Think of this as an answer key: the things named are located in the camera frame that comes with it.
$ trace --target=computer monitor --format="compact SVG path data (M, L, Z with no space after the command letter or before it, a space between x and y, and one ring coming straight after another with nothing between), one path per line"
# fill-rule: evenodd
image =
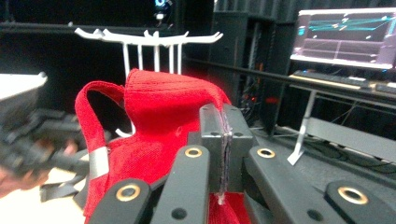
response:
M396 7L302 10L292 60L394 69Z

